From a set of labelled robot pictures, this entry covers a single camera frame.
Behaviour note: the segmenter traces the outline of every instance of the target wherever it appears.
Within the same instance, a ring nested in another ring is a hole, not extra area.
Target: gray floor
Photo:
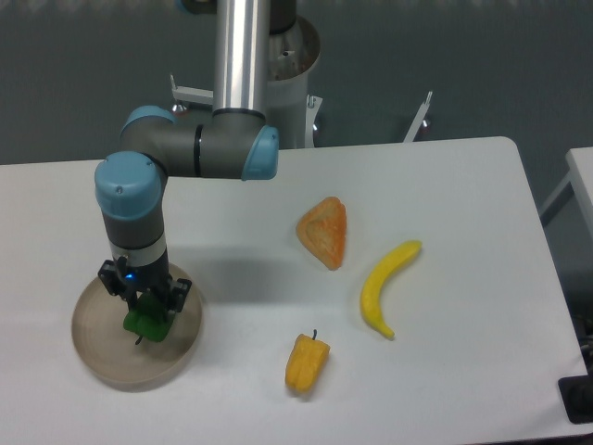
[[[508,136],[537,205],[567,150],[593,146],[593,2],[298,5],[322,39],[310,77],[322,146],[401,141],[433,90],[425,139]],[[214,28],[173,0],[0,0],[0,164],[117,150],[132,109],[170,104],[170,71],[212,87]],[[547,235],[569,303],[593,312],[593,243],[574,202]]]

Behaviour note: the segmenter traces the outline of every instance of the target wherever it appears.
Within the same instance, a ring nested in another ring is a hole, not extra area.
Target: round plate
[[[170,265],[173,278],[190,277]],[[183,368],[191,354],[202,320],[199,289],[193,283],[183,310],[160,343],[143,339],[123,328],[127,304],[108,294],[96,278],[84,289],[72,315],[72,341],[82,361],[101,380],[122,390],[162,385]]]

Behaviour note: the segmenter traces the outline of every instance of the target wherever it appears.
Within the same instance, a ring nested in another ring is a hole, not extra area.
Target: green object
[[[140,296],[136,307],[123,319],[123,328],[150,341],[160,342],[169,333],[175,314],[169,314],[165,305],[153,294]]]

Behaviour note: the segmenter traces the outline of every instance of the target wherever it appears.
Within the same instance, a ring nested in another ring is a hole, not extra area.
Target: plastic food
[[[136,344],[144,337],[160,342],[169,333],[174,319],[175,314],[169,313],[156,296],[144,293],[138,299],[136,307],[123,319],[123,328],[140,336]]]
[[[397,272],[420,253],[423,243],[417,240],[406,241],[385,255],[374,267],[360,292],[360,313],[367,324],[381,333],[384,337],[393,340],[395,333],[385,323],[379,297],[385,280]]]
[[[288,359],[284,381],[297,392],[311,389],[330,354],[329,345],[316,340],[316,336],[317,330],[313,331],[313,338],[304,334],[298,336]]]
[[[296,236],[325,267],[338,269],[346,246],[346,207],[337,197],[327,197],[300,219]]]

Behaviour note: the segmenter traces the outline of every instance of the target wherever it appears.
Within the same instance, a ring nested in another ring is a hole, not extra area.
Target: black object
[[[181,312],[192,282],[182,278],[173,280],[167,273],[157,280],[151,279],[147,285],[140,279],[142,269],[129,267],[126,258],[119,257],[117,262],[106,260],[99,269],[98,276],[110,295],[118,295],[128,303],[128,310],[136,306],[138,292],[148,291],[157,297],[167,311]]]
[[[249,108],[218,108],[212,111],[212,117],[218,114],[226,114],[226,113],[235,113],[235,114],[250,114],[252,116],[256,116],[263,120],[266,120],[266,117],[261,114],[259,111]]]
[[[297,21],[297,0],[271,0],[270,34],[290,30]]]
[[[573,424],[593,423],[593,377],[579,375],[558,381],[568,419]]]
[[[181,0],[181,3],[191,14],[216,14],[216,0]]]
[[[201,144],[202,144],[202,130],[204,125],[198,125],[196,127],[196,135],[194,136],[194,173],[196,178],[202,177],[202,166],[200,165]]]

